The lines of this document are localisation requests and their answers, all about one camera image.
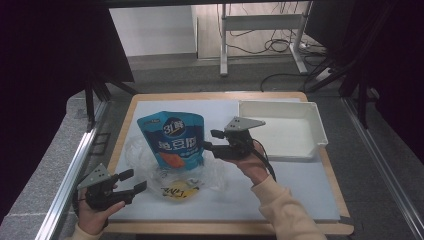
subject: cable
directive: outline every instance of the cable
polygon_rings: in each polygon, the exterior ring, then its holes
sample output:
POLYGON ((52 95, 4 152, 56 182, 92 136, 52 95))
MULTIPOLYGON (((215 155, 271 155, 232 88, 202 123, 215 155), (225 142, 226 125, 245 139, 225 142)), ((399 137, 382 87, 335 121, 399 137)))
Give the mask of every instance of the cable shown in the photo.
POLYGON ((277 74, 272 74, 272 75, 270 75, 270 76, 268 76, 268 77, 266 77, 266 78, 264 78, 262 81, 261 81, 261 84, 260 84, 260 87, 259 87, 259 89, 261 90, 261 92, 264 92, 264 89, 263 89, 263 84, 266 82, 266 80, 268 80, 268 79, 270 79, 270 78, 272 78, 272 77, 275 77, 275 76, 293 76, 293 77, 303 77, 304 75, 300 75, 300 74, 290 74, 290 73, 277 73, 277 74))
POLYGON ((283 4, 281 4, 281 7, 280 7, 280 14, 283 14, 284 13, 284 8, 286 7, 286 2, 284 2, 284 5, 283 4))
POLYGON ((271 174, 271 176, 274 179, 274 181, 277 182, 277 178, 275 176, 274 168, 269 163, 268 155, 266 154, 266 151, 265 151, 264 146, 258 140, 253 139, 253 141, 257 142, 262 147, 262 150, 264 150, 265 157, 264 157, 264 155, 260 154, 254 147, 249 146, 251 148, 252 153, 255 154, 255 156, 258 157, 259 160, 261 160, 263 162, 263 164, 265 165, 265 167, 268 169, 269 174, 271 174))
POLYGON ((316 67, 316 66, 318 66, 319 64, 312 64, 311 62, 309 62, 309 61, 308 61, 308 58, 310 58, 310 57, 325 57, 325 54, 323 54, 323 55, 320 55, 320 54, 316 54, 316 55, 314 55, 314 54, 312 54, 312 55, 305 56, 305 57, 303 58, 303 61, 304 61, 306 64, 311 65, 311 66, 313 66, 313 67, 316 67))
MULTIPOLYGON (((246 12, 246 15, 249 15, 249 13, 246 11, 246 9, 244 9, 244 7, 243 7, 243 3, 242 3, 242 8, 243 8, 243 10, 246 12)), ((231 15, 231 3, 230 3, 230 9, 229 9, 229 11, 228 11, 228 16, 230 16, 231 15)), ((244 33, 240 33, 240 34, 233 34, 233 32, 232 31, 230 31, 230 35, 231 36, 233 36, 233 37, 240 37, 240 36, 243 36, 243 35, 245 35, 245 34, 248 34, 248 33, 251 33, 251 32, 254 32, 255 30, 250 30, 250 31, 246 31, 246 32, 244 32, 244 33)))
MULTIPOLYGON (((221 25, 220 25, 220 20, 219 20, 219 9, 218 9, 218 4, 216 5, 216 14, 217 14, 217 19, 218 19, 218 31, 219 31, 219 35, 221 36, 221 38, 222 38, 222 32, 221 32, 221 25)), ((238 36, 242 36, 242 35, 245 35, 245 34, 247 34, 247 33, 250 33, 250 32, 253 32, 253 31, 255 31, 255 30, 250 30, 250 31, 247 31, 247 32, 244 32, 244 33, 241 33, 241 34, 239 34, 239 35, 233 35, 233 34, 231 34, 231 31, 230 31, 230 34, 232 35, 232 36, 235 36, 235 37, 238 37, 238 36)), ((234 45, 230 45, 230 44, 226 44, 227 45, 227 47, 231 47, 231 48, 235 48, 235 49, 238 49, 238 50, 240 50, 240 51, 243 51, 243 52, 246 52, 246 53, 249 53, 249 54, 261 54, 261 53, 264 53, 264 52, 267 52, 267 51, 273 51, 273 52, 277 52, 277 53, 283 53, 283 52, 285 52, 288 48, 289 48, 289 42, 287 41, 287 40, 284 40, 284 39, 273 39, 273 37, 274 37, 274 34, 275 34, 275 32, 276 32, 276 30, 274 30, 274 32, 273 32, 273 34, 272 34, 272 36, 271 36, 271 39, 270 40, 268 40, 268 41, 266 41, 265 43, 264 43, 264 50, 262 50, 262 51, 258 51, 258 52, 252 52, 252 51, 248 51, 248 50, 246 50, 246 49, 243 49, 243 48, 241 48, 241 47, 237 47, 237 46, 234 46, 234 45), (284 44, 286 44, 286 47, 283 49, 283 50, 276 50, 275 48, 274 48, 274 44, 281 44, 281 43, 284 43, 284 44)))
POLYGON ((308 75, 308 77, 305 79, 305 81, 303 81, 302 87, 299 89, 299 91, 301 92, 306 92, 306 84, 308 82, 310 82, 314 77, 318 76, 320 73, 322 73, 327 67, 329 67, 330 65, 332 65, 334 63, 334 60, 330 60, 330 62, 328 64, 326 64, 324 67, 323 66, 324 62, 326 62, 329 58, 326 57, 320 64, 318 64, 318 66, 316 66, 314 68, 314 70, 311 72, 311 74, 308 75))
POLYGON ((296 2, 296 6, 294 7, 294 11, 293 13, 296 13, 296 9, 297 9, 297 5, 299 4, 299 2, 296 2))
POLYGON ((277 5, 276 5, 276 6, 272 9, 272 11, 271 11, 271 15, 272 15, 272 13, 274 12, 274 10, 275 10, 275 9, 276 9, 279 5, 280 5, 280 3, 281 3, 281 2, 278 2, 278 3, 277 3, 277 5))

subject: beige sleeve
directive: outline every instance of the beige sleeve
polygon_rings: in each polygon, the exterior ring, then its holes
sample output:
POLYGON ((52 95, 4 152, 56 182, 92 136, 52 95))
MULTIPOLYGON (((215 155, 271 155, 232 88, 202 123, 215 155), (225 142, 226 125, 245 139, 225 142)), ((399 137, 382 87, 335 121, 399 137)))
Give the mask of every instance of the beige sleeve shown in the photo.
POLYGON ((272 224, 279 240, 326 239, 288 188, 278 185, 271 176, 252 187, 259 198, 259 211, 272 224))
POLYGON ((78 223, 75 224, 75 231, 74 234, 72 234, 72 237, 65 238, 65 240, 98 240, 100 236, 103 234, 103 232, 97 234, 97 235, 90 235, 78 226, 78 223))

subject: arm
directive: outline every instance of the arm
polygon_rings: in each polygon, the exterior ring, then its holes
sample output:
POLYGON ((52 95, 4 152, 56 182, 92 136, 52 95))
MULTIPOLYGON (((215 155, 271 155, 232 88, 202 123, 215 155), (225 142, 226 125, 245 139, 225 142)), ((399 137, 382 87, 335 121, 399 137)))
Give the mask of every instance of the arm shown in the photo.
POLYGON ((277 239, 326 239, 290 190, 279 186, 271 176, 252 187, 259 198, 259 211, 274 227, 277 239))
POLYGON ((66 240, 97 240, 103 234, 103 226, 106 220, 114 213, 125 207, 125 202, 119 202, 110 206, 105 211, 95 211, 88 206, 85 200, 79 201, 79 221, 75 225, 75 231, 71 238, 66 240))
MULTIPOLYGON (((255 148, 263 154, 259 144, 255 148)), ((274 227, 277 239, 326 239, 302 204, 291 196, 288 188, 281 187, 272 179, 255 155, 239 161, 225 161, 234 163, 252 181, 252 191, 261 202, 259 211, 274 227)))

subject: white plastic tray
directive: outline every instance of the white plastic tray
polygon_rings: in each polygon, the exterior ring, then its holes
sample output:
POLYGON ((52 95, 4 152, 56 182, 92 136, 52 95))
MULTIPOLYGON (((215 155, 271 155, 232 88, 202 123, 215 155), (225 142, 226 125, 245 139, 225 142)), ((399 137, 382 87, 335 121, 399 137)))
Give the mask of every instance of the white plastic tray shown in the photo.
POLYGON ((270 161, 305 161, 328 144, 316 103, 240 101, 239 116, 263 120, 250 129, 270 161))

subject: blue snack bag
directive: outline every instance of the blue snack bag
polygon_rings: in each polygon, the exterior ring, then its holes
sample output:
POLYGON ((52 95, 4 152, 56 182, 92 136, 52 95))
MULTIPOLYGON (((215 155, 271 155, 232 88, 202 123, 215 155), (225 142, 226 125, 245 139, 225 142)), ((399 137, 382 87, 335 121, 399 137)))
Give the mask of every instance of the blue snack bag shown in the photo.
POLYGON ((162 111, 137 120, 161 168, 191 170, 203 165, 204 119, 162 111))

